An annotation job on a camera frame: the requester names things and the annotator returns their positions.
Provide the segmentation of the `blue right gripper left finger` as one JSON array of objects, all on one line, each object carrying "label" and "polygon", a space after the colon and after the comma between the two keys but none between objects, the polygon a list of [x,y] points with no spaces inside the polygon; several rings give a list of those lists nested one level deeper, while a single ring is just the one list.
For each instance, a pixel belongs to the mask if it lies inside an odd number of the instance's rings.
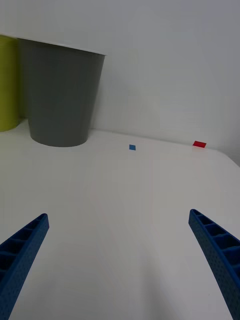
[{"label": "blue right gripper left finger", "polygon": [[0,245],[0,319],[10,318],[48,230],[43,213]]}]

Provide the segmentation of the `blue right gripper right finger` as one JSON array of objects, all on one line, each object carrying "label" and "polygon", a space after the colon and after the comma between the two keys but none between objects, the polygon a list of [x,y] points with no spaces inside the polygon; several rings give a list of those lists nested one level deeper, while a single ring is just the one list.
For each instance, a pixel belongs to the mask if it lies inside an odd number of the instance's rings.
[{"label": "blue right gripper right finger", "polygon": [[240,319],[240,241],[191,209],[188,224],[199,243],[234,320]]}]

